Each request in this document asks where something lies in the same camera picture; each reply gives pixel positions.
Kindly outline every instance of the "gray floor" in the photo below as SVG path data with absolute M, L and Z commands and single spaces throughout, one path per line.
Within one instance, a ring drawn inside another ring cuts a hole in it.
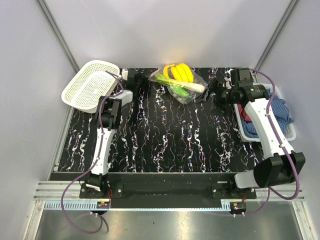
M 259 207 L 248 203 L 248 212 Z M 71 219 L 83 211 L 69 211 Z M 63 213 L 45 210 L 39 225 L 37 240 L 300 240 L 302 235 L 288 202 L 269 202 L 263 212 L 248 217 L 229 217 L 226 212 L 151 212 L 109 211 L 103 215 L 99 233 L 88 235 L 67 225 Z M 88 215 L 75 221 L 88 231 L 98 228 L 100 221 Z

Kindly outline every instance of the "plastic bag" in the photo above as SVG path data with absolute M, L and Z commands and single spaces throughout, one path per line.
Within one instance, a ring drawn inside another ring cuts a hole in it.
M 153 72 L 149 80 L 167 86 L 169 93 L 182 104 L 194 101 L 208 84 L 185 63 L 174 63 Z

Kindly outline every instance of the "marble tabletop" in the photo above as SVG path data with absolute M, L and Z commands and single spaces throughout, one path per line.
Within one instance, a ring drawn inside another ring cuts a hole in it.
M 138 71 L 150 74 L 155 69 Z M 205 81 L 224 80 L 229 68 L 195 68 Z M 159 83 L 149 82 L 122 108 L 109 152 L 110 172 L 243 172 L 263 159 L 259 143 L 242 142 L 234 111 L 214 114 L 208 102 L 181 104 Z M 92 162 L 94 114 L 74 110 L 58 172 L 84 172 Z

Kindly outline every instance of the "white basket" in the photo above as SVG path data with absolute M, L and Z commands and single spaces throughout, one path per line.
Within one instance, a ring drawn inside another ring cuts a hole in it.
M 271 91 L 273 90 L 271 84 L 254 83 L 254 85 L 258 85 L 258 84 L 259 85 L 263 85 L 266 89 L 270 89 Z M 280 93 L 280 90 L 279 90 L 279 88 L 277 86 L 275 86 L 275 95 L 278 96 L 280 99 L 283 99 L 283 97 L 282 97 L 282 95 Z M 243 128 L 242 123 L 241 123 L 238 104 L 234 105 L 234 110 L 235 110 L 236 120 L 238 121 L 241 140 L 243 142 L 260 142 L 259 138 L 253 138 L 253 137 L 246 136 L 246 134 L 244 132 L 244 128 Z M 284 136 L 285 136 L 287 141 L 293 141 L 293 140 L 296 139 L 296 131 L 295 131 L 294 125 L 292 123 L 290 123 L 286 127 L 286 129 L 284 131 Z
M 119 75 L 118 66 L 101 60 L 87 62 L 69 82 L 61 94 L 62 101 L 80 111 L 93 114 L 99 98 L 112 93 L 117 85 L 108 71 Z

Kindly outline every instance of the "blue towel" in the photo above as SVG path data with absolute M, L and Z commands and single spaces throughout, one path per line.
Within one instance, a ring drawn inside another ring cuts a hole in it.
M 271 90 L 267 89 L 267 92 L 269 94 L 269 97 L 271 97 Z M 277 96 L 274 96 L 271 107 L 273 114 L 275 116 L 276 121 L 279 124 L 280 129 L 284 133 L 287 126 L 294 121 L 289 117 L 289 109 L 285 105 L 286 101 L 283 99 L 278 98 Z M 259 138 L 256 128 L 252 122 L 246 122 L 245 120 L 241 120 L 242 127 L 244 134 L 249 138 Z

